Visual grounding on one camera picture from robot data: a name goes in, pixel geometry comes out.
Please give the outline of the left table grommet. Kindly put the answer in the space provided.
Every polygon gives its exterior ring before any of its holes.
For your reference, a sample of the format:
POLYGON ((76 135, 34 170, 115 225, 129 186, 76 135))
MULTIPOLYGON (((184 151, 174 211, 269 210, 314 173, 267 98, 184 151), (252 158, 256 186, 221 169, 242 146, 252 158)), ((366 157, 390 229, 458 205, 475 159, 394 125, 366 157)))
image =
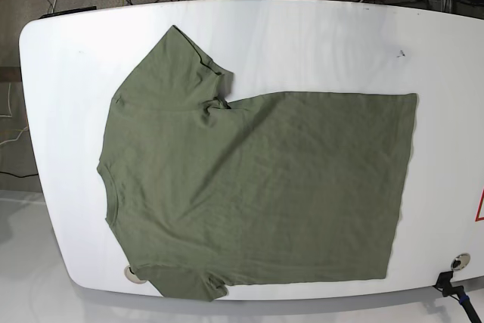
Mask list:
POLYGON ((126 266, 124 268, 125 277, 133 284, 145 284, 147 280, 140 279, 131 269, 131 266, 126 266))

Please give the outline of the table grommet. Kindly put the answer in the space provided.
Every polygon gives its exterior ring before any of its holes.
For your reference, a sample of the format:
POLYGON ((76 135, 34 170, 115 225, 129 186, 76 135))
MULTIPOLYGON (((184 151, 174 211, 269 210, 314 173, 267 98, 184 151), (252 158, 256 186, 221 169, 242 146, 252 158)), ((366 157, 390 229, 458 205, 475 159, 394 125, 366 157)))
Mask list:
POLYGON ((126 266, 124 268, 125 277, 133 284, 145 284, 147 280, 140 279, 131 269, 131 266, 126 266))
POLYGON ((460 271, 465 269, 468 264, 470 263, 470 254, 469 253, 461 253, 456 256, 453 261, 451 262, 451 270, 452 271, 460 271))

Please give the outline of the red triangle sticker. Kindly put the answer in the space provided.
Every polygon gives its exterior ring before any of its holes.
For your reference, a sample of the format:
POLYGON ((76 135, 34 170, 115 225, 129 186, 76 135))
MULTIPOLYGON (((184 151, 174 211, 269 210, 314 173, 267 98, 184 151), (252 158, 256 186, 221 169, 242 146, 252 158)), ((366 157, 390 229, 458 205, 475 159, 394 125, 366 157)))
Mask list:
POLYGON ((483 221, 484 220, 484 216, 483 216, 483 201, 484 201, 484 191, 482 192, 481 197, 480 197, 480 200, 479 200, 479 206, 478 206, 478 209, 477 209, 477 212, 476 212, 476 218, 475 218, 475 221, 476 222, 479 222, 479 221, 483 221))

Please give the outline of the right table grommet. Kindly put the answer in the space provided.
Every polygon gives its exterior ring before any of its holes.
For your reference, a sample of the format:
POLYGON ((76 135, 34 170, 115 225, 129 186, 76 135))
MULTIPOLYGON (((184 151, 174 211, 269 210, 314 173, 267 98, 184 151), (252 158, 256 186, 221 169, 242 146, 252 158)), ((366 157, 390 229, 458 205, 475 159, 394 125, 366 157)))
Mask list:
POLYGON ((470 254, 469 253, 461 253, 456 256, 453 261, 451 262, 451 270, 452 271, 460 271, 465 269, 468 264, 470 263, 470 254))

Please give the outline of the black table clamp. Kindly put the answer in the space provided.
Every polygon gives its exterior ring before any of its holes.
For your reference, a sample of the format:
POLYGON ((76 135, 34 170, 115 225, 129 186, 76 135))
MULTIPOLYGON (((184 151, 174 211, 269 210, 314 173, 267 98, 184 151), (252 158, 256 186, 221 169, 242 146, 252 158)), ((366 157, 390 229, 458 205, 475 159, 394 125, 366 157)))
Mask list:
POLYGON ((462 309, 465 311, 467 317, 472 323, 482 323, 481 318, 473 307, 470 297, 465 292, 462 285, 453 285, 451 279, 453 278, 453 271, 441 272, 433 287, 438 290, 443 297, 452 297, 456 299, 462 309))

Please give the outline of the olive green T-shirt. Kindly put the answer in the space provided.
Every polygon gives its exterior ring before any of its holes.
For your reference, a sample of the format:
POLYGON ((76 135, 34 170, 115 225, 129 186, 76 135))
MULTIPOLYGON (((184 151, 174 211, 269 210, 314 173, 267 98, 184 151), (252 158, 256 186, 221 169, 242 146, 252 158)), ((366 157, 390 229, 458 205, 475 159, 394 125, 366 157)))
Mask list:
POLYGON ((276 92, 232 79, 172 26, 114 93, 98 163, 106 221, 164 297, 386 277, 416 94, 276 92))

